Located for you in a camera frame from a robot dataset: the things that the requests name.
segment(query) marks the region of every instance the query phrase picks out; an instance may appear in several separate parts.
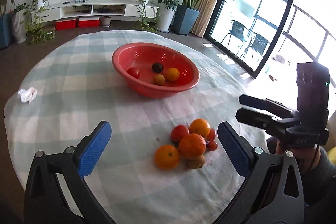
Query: chair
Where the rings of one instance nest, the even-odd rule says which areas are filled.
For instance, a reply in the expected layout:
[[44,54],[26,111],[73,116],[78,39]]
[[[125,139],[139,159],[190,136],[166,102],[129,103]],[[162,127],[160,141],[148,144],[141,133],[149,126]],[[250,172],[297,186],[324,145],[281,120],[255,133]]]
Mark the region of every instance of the chair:
[[242,55],[240,56],[240,58],[243,57],[243,59],[246,57],[246,54],[249,50],[249,48],[252,48],[253,50],[255,50],[258,54],[260,54],[262,57],[264,57],[264,51],[266,49],[266,46],[268,44],[268,40],[263,37],[262,35],[256,33],[255,37],[253,39],[253,42],[250,43],[247,48],[244,50],[244,52],[242,53]]
[[232,30],[229,30],[229,33],[224,37],[224,39],[222,40],[221,44],[223,43],[223,41],[225,40],[225,38],[228,35],[230,35],[229,43],[227,44],[227,46],[229,46],[230,45],[231,36],[233,35],[234,37],[236,37],[239,40],[241,40],[243,42],[243,45],[244,45],[244,42],[246,42],[246,38],[243,35],[245,29],[249,32],[248,37],[251,35],[251,40],[252,40],[252,33],[251,33],[251,31],[250,31],[249,28],[245,27],[243,24],[241,24],[240,22],[235,21],[235,20],[231,20],[231,23],[232,23]]

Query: round table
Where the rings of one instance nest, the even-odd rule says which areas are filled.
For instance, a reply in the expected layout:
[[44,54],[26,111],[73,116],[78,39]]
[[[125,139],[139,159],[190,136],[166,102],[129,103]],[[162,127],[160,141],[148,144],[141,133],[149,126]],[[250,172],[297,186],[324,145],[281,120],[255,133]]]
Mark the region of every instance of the round table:
[[[136,94],[111,62],[118,47],[133,42],[157,43],[183,53],[199,68],[199,84],[162,100]],[[111,140],[85,181],[118,224],[212,223],[239,189],[244,178],[221,145],[206,154],[202,169],[187,170],[184,164],[168,172],[157,169],[153,154],[170,143],[174,126],[204,118],[217,128],[228,121],[252,146],[267,149],[262,130],[235,119],[243,86],[202,53],[157,34],[80,35],[31,70],[20,88],[30,87],[37,89],[30,105],[15,94],[4,111],[9,151],[21,184],[25,187],[36,151],[60,153],[107,121]],[[68,189],[63,189],[73,212],[79,213]]]

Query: red box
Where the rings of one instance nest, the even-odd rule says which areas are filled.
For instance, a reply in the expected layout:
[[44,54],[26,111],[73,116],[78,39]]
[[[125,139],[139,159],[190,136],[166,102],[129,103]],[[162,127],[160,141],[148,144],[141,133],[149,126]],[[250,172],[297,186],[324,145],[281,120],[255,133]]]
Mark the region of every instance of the red box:
[[76,18],[56,21],[56,30],[67,30],[76,28]]
[[79,28],[99,27],[99,17],[82,17],[78,20]]

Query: dark floor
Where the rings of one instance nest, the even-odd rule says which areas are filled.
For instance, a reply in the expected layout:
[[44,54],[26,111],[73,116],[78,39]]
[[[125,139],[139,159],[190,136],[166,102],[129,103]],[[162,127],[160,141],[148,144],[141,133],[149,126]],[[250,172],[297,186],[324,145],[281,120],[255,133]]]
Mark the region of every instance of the dark floor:
[[[67,41],[80,34],[100,32],[107,30],[131,30],[134,22],[112,21],[109,28],[82,28],[56,32],[55,39],[37,45],[11,44],[8,48],[0,51],[0,109],[4,109],[7,100],[18,91],[23,78],[28,72],[47,54]],[[163,37],[178,41],[199,52],[202,52],[216,63],[221,65],[233,77],[243,85],[247,85],[251,79],[243,79],[240,75],[244,70],[237,64],[226,64],[226,57],[218,49],[211,47],[209,42],[194,35],[182,36],[170,33],[158,33]],[[8,152],[6,130],[3,120],[0,122],[0,198],[13,207],[20,217],[23,216],[24,190],[20,185],[13,169]]]

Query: bowl rim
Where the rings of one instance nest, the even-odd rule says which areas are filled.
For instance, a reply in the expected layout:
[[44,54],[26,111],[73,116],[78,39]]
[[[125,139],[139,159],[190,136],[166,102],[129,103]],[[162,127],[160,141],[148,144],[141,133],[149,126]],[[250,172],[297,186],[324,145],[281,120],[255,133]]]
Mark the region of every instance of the bowl rim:
[[[143,82],[139,79],[136,79],[134,78],[133,76],[129,75],[120,65],[119,63],[119,56],[120,54],[129,49],[129,48],[133,48],[133,47],[137,47],[137,46],[145,46],[145,47],[159,47],[159,48],[163,48],[165,50],[168,50],[168,51],[171,51],[171,52],[174,52],[175,54],[177,55],[180,55],[182,56],[183,58],[186,59],[187,63],[189,63],[189,65],[193,68],[194,70],[194,78],[191,80],[190,83],[186,84],[186,85],[181,85],[181,86],[159,86],[159,85],[154,85],[154,84],[149,84],[149,83],[146,83],[146,82]],[[193,61],[191,61],[189,58],[187,58],[184,54],[172,49],[172,48],[169,48],[169,47],[166,47],[166,46],[163,46],[163,45],[159,45],[159,44],[154,44],[154,43],[147,43],[147,42],[135,42],[135,43],[129,43],[129,44],[125,44],[125,45],[122,45],[121,47],[119,47],[118,49],[115,50],[115,52],[113,53],[112,55],[112,64],[115,68],[115,70],[120,74],[122,75],[122,77],[130,80],[130,81],[133,81],[133,82],[136,82],[142,86],[145,86],[147,88],[150,88],[150,89],[154,89],[154,90],[157,90],[157,91],[166,91],[166,92],[182,92],[182,91],[186,91],[186,90],[190,90],[192,89],[193,87],[195,87],[199,80],[200,80],[200,72],[197,68],[197,66],[193,63]]]

